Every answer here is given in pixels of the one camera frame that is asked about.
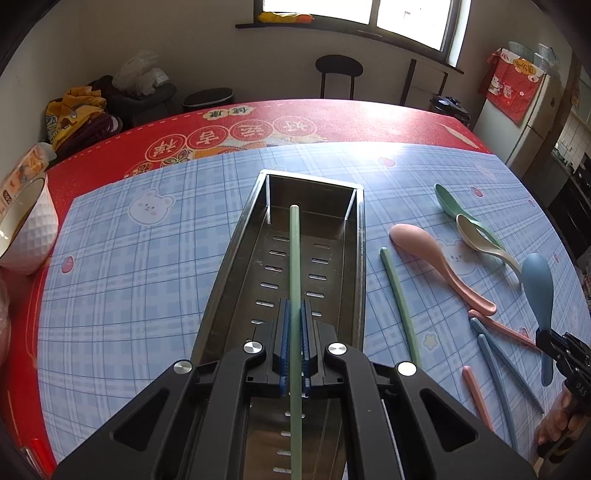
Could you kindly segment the person's right hand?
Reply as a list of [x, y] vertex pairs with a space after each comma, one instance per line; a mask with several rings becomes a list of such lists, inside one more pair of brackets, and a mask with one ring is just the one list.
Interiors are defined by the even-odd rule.
[[572, 400], [572, 394], [564, 387], [536, 429], [535, 438], [538, 445], [556, 442], [565, 431], [575, 431], [578, 428], [580, 418], [569, 414]]

